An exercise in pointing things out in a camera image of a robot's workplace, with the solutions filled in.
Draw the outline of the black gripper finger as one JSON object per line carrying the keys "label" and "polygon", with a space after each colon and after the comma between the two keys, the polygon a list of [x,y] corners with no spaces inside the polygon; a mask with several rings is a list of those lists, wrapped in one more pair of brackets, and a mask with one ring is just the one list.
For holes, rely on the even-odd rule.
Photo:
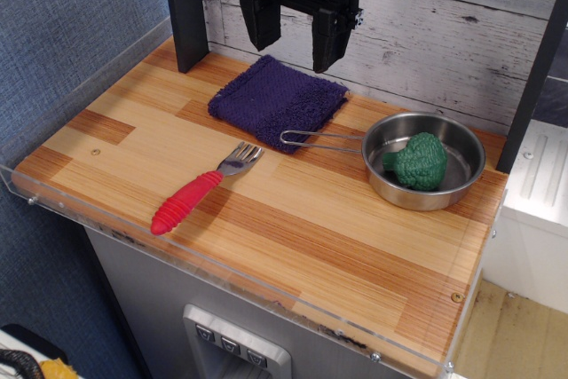
{"label": "black gripper finger", "polygon": [[281,37],[280,4],[276,0],[240,0],[250,42],[258,51]]}
{"label": "black gripper finger", "polygon": [[312,59],[315,73],[326,72],[345,55],[354,15],[350,12],[319,9],[312,20]]}

